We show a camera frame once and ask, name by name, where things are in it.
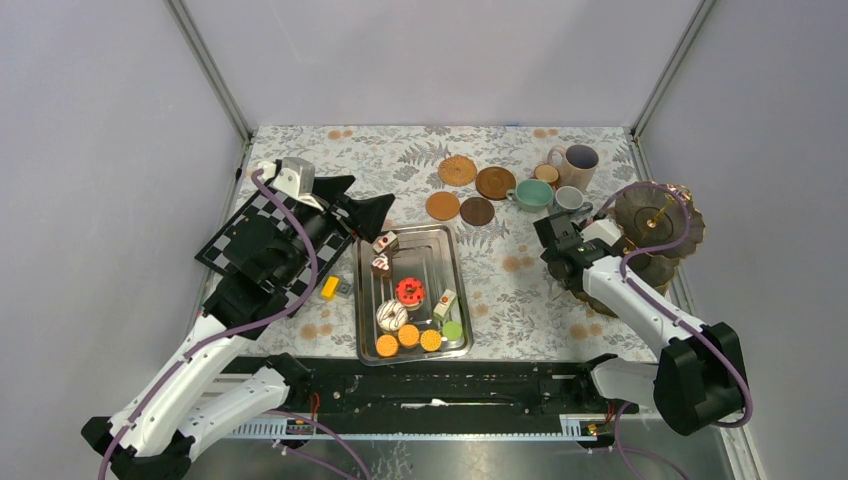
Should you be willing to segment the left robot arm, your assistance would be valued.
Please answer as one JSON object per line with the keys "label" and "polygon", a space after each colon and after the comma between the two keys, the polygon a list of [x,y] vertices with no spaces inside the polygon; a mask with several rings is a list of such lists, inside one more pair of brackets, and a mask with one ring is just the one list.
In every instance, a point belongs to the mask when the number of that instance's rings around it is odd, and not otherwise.
{"label": "left robot arm", "polygon": [[82,436],[100,478],[180,479],[246,421],[316,407],[311,371],[289,354],[261,360],[241,385],[201,403],[213,380],[272,323],[297,313],[354,240],[375,241],[391,194],[356,200],[351,175],[299,180],[253,175],[256,193],[198,253],[220,275],[178,350],[126,407],[93,417]]}

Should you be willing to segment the white chocolate striped donut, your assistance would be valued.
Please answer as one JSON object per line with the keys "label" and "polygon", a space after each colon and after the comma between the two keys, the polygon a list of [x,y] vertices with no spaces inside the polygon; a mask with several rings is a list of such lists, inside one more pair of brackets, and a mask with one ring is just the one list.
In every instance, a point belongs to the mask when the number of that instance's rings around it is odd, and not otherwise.
{"label": "white chocolate striped donut", "polygon": [[409,322],[406,307],[398,300],[387,300],[377,309],[375,314],[377,326],[387,334],[393,334]]}

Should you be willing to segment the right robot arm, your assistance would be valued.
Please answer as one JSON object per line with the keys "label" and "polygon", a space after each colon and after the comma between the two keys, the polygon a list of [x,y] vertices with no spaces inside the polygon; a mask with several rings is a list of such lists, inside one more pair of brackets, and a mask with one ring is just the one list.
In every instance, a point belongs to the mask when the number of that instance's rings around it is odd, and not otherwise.
{"label": "right robot arm", "polygon": [[573,386],[575,402],[597,412],[611,400],[657,411],[680,435],[709,425],[735,428],[752,415],[737,333],[707,324],[670,303],[643,281],[616,247],[607,219],[582,229],[567,214],[534,222],[541,259],[567,291],[586,294],[622,320],[656,355],[654,364],[604,354],[584,364]]}

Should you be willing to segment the red frosted donut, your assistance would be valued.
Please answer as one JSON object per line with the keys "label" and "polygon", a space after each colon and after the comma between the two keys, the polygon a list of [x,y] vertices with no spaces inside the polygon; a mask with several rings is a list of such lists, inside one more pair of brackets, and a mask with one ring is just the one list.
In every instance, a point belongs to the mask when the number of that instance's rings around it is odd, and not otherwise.
{"label": "red frosted donut", "polygon": [[395,287],[395,297],[407,310],[414,311],[426,300],[426,287],[422,280],[415,277],[401,279]]}

